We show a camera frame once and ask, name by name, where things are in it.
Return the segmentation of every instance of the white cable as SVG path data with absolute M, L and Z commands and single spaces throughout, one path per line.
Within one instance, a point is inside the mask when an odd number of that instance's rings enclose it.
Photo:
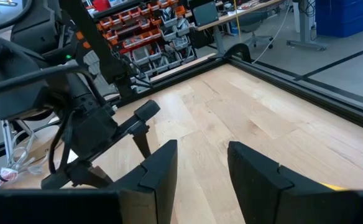
M 13 139 L 12 139 L 13 147 L 15 146 L 15 142 L 16 142 L 17 138 L 20 137 L 20 135 L 24 134 L 24 133 L 25 133 L 25 131 L 21 131 L 13 137 Z M 16 148 L 15 150 L 13 150 L 12 154 L 10 155 L 10 160 L 7 162 L 7 166 L 5 167 L 5 169 L 10 169 L 10 170 L 14 171 L 14 173 L 17 175 L 16 178 L 13 179 L 12 181 L 15 181 L 21 173 L 26 172 L 26 171 L 33 175 L 42 173 L 42 165 L 48 159 L 48 150 L 46 150 L 46 155 L 39 164 L 31 165 L 31 163 L 33 163 L 35 161 L 34 157 L 30 158 L 28 161 L 25 161 L 28 158 L 32 143 L 34 142 L 34 140 L 36 138 L 37 138 L 36 135 L 34 134 L 34 132 L 32 132 L 32 135 L 28 141 L 27 146 L 26 147 L 21 146 L 21 147 Z M 18 160 L 15 160 L 14 156 L 15 156 L 16 152 L 18 152 L 18 151 L 22 151 L 22 154 L 21 154 L 20 158 L 18 158 Z
M 254 61 L 254 62 L 252 62 L 252 64 L 254 64 L 254 63 L 256 63 L 261 57 L 262 57 L 262 55 L 266 52 L 266 50 L 269 48 L 269 46 L 270 46 L 270 44 L 272 44 L 273 43 L 273 41 L 275 40 L 275 38 L 277 38 L 277 36 L 278 36 L 278 34 L 280 33 L 280 31 L 281 31 L 281 29 L 282 29 L 282 27 L 283 27 L 283 24 L 285 23 L 285 20 L 287 19 L 287 16 L 288 16 L 288 12 L 289 12 L 289 10 L 288 10 L 288 7 L 289 7 L 289 2 L 290 2 L 290 0 L 288 0 L 288 4 L 287 4 L 287 11 L 286 11 L 286 13 L 285 13 L 285 17 L 283 18 L 283 21 L 282 21 L 282 23 L 281 23 L 281 26 L 280 26 L 280 28 L 278 29 L 278 31 L 277 31 L 277 33 L 275 34 L 275 36 L 274 36 L 274 38 L 270 41 L 270 43 L 266 46 L 266 48 L 264 49 L 264 51 L 259 55 L 259 57 Z

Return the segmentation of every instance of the white desk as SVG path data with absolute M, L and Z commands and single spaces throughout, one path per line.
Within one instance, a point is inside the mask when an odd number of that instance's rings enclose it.
M 284 0 L 270 0 L 268 2 L 259 3 L 259 4 L 257 4 L 256 6 L 254 6 L 252 8 L 246 9 L 245 11 L 238 13 L 238 16 L 243 16 L 243 15 L 245 15 L 247 13 L 257 11 L 259 9 L 262 9 L 264 7 L 273 5 L 273 4 L 281 2 L 281 1 L 284 1 Z M 213 27 L 214 41 L 216 42 L 218 52 L 224 53 L 225 49 L 224 49 L 223 41 L 222 41 L 222 38 L 221 38 L 221 33 L 220 33 L 220 30 L 219 30 L 218 26 L 220 26 L 222 24 L 225 24 L 227 22 L 231 22 L 232 20 L 234 20 L 236 18 L 237 18 L 236 14 L 232 15 L 232 16 L 229 16 L 229 15 L 221 16 L 219 18 L 219 20 L 217 20 L 217 21 L 214 21 L 214 22 L 212 22 L 210 24 L 206 24 L 205 26 L 194 27 L 194 29 L 197 30 L 197 31 L 202 31 L 202 30 L 205 30 L 207 28 Z

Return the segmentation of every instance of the yellow tape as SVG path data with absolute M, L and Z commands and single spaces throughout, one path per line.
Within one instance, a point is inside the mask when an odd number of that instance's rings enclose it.
M 348 189 L 345 189 L 343 187 L 339 187 L 339 186 L 335 186 L 335 185 L 331 185 L 331 184 L 324 184 L 324 183 L 320 183 L 320 184 L 324 185 L 325 187 L 329 187 L 332 190 L 337 190 L 337 191 L 339 191 L 339 190 L 348 190 Z
M 237 2 L 236 2 L 236 0 L 234 0 L 234 9 L 236 10 L 236 16 L 237 16 L 237 27 L 238 27 L 239 42 L 242 43 L 242 40 L 241 40 L 241 30 L 239 28 L 238 10 L 237 10 Z

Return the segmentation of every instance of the workbench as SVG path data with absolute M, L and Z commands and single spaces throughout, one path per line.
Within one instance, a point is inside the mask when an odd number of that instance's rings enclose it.
M 149 99 L 161 107 L 147 122 L 151 150 L 178 140 L 173 224 L 244 223 L 227 166 L 229 141 L 241 141 L 317 182 L 363 189 L 363 128 L 230 64 L 130 103 L 114 119 L 124 122 Z M 61 153 L 60 147 L 56 164 Z M 127 136 L 93 165 L 117 180 L 142 161 Z M 47 175 L 45 165 L 44 174 L 8 188 L 39 188 Z
M 271 6 L 271 5 L 281 2 L 281 1 L 284 1 L 284 0 L 269 0 L 268 2 L 259 3 L 254 7 L 251 7 L 249 9 L 246 9 L 243 12 L 238 13 L 238 16 L 243 16 L 247 13 L 258 11 L 259 9 L 263 9 L 265 7 Z M 194 30 L 202 31 L 202 30 L 208 29 L 210 27 L 213 27 L 214 41 L 216 43 L 218 52 L 224 53 L 226 50 L 224 49 L 223 40 L 221 38 L 221 32 L 220 32 L 218 26 L 231 22 L 236 18 L 237 18 L 237 14 L 234 14 L 232 16 L 229 16 L 229 15 L 221 16 L 221 17 L 219 17 L 218 21 L 212 22 L 210 24 L 206 24 L 204 26 L 194 27 Z

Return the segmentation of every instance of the wooden floor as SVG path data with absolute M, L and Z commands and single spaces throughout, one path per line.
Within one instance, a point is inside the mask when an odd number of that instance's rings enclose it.
M 227 169 L 229 141 L 318 182 L 363 189 L 362 128 L 230 65 L 129 104 L 116 121 L 148 99 L 161 107 L 148 122 L 151 149 L 178 140 L 173 223 L 244 223 Z M 94 164 L 115 180 L 142 160 L 129 136 Z

